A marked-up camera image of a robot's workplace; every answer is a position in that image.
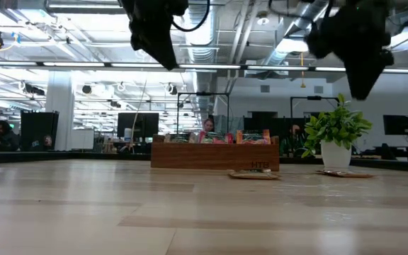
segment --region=potted plant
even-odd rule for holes
[[[347,169],[353,141],[372,127],[372,123],[363,119],[362,112],[347,108],[350,101],[345,101],[342,94],[338,99],[338,107],[333,112],[320,113],[318,118],[312,116],[305,125],[307,151],[302,157],[313,155],[320,144],[325,169]]]

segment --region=ductwork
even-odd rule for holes
[[[262,65],[268,66],[278,66],[283,63],[284,59],[290,53],[289,48],[282,48],[281,41],[283,38],[292,35],[300,30],[307,29],[311,23],[309,22],[310,19],[315,20],[317,17],[322,15],[325,9],[328,6],[328,0],[315,0],[312,4],[299,2],[297,5],[296,14],[300,15],[304,18],[296,18],[285,31],[285,19],[281,19],[280,23],[278,24],[278,30],[276,31],[276,47],[273,52],[264,60],[261,61]],[[275,72],[257,72],[255,74],[251,74],[248,77],[254,77],[258,79],[266,79],[272,76],[276,76]]]
[[[190,27],[198,25],[205,15],[207,6],[189,6],[184,19],[190,23]],[[186,42],[192,46],[208,46],[213,43],[215,37],[215,12],[210,7],[207,20],[197,30],[186,33]],[[191,47],[188,49],[188,56],[192,63],[213,63],[215,62],[215,49],[207,47]],[[216,74],[212,72],[196,72],[193,77],[193,87],[195,92],[215,93],[217,89]],[[209,113],[213,107],[209,102],[213,102],[214,97],[197,99],[197,108],[202,118]]]

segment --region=green plant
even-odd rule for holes
[[[350,101],[345,101],[342,94],[338,95],[338,99],[339,105],[333,112],[320,113],[318,118],[312,116],[311,121],[305,125],[305,132],[308,134],[305,143],[307,151],[302,157],[314,154],[316,146],[322,140],[350,149],[353,141],[371,129],[373,124],[363,119],[362,112],[347,108]]]

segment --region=wooden box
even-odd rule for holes
[[[152,168],[280,171],[277,144],[152,144]]]

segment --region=white flower pot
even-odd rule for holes
[[[352,148],[346,149],[338,146],[334,142],[321,142],[322,160],[325,169],[348,169],[351,163]]]

